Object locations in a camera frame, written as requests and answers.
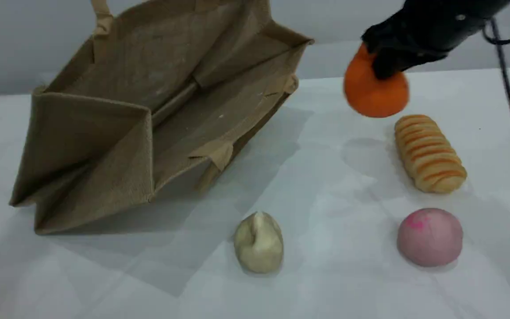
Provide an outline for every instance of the white wall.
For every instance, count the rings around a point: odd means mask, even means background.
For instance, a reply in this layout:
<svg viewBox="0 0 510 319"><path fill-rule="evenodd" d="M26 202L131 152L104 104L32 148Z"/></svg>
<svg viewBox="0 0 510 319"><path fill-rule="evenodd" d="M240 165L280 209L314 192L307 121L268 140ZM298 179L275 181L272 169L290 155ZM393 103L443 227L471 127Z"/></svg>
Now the white wall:
<svg viewBox="0 0 510 319"><path fill-rule="evenodd" d="M119 13L139 0L109 0ZM313 36L299 67L302 78L344 72L362 32L396 12L400 0L271 0L278 22ZM500 14L510 35L510 7ZM67 62L93 30L89 0L0 0L0 94L29 92ZM507 49L510 60L510 47ZM476 35L447 60L415 70L495 67L492 46Z"/></svg>

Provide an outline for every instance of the jute bag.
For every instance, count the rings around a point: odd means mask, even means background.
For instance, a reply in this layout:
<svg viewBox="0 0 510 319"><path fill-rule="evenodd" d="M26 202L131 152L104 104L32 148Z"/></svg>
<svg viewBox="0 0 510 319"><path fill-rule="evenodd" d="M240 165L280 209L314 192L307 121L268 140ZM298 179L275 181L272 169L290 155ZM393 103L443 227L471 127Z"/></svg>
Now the jute bag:
<svg viewBox="0 0 510 319"><path fill-rule="evenodd" d="M209 161L207 188L294 92L311 42L268 0L150 0L117 18L92 5L93 35L32 95L10 204L37 204L38 234L150 202Z"/></svg>

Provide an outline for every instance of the striped bread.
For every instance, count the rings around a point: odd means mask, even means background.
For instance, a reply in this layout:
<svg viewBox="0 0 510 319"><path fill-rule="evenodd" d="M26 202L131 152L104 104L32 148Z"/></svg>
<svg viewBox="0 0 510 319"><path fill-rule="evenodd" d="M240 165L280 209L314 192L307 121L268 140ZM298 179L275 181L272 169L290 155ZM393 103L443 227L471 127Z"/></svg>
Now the striped bread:
<svg viewBox="0 0 510 319"><path fill-rule="evenodd" d="M456 151L426 115L401 117L395 141L407 174L423 192L451 193L468 177Z"/></svg>

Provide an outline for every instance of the pink ball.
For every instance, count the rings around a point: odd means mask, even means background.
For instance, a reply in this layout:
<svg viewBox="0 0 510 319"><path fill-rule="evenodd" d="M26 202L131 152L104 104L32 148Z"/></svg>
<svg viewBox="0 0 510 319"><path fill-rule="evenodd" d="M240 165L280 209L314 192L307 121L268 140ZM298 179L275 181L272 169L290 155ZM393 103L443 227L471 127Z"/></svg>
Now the pink ball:
<svg viewBox="0 0 510 319"><path fill-rule="evenodd" d="M437 208L424 208L401 222L397 247L418 266L443 266L458 258L463 238L464 231L454 215Z"/></svg>

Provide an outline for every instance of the white tablecloth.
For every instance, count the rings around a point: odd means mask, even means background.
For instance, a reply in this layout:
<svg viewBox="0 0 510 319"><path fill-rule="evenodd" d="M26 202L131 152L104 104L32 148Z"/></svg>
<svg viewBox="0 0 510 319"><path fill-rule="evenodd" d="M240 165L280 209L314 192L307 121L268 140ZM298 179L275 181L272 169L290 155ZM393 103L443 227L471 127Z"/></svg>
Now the white tablecloth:
<svg viewBox="0 0 510 319"><path fill-rule="evenodd" d="M341 79L296 94L204 197L192 172L160 201L87 227L36 236L34 208L7 205L30 97L0 97L0 318L510 319L510 111L498 70L409 74L403 111L443 129L469 178L450 196L413 188L395 154L398 116L352 111ZM464 227L445 268L415 267L395 235L435 206ZM278 274L251 275L230 236L269 212L285 238Z"/></svg>

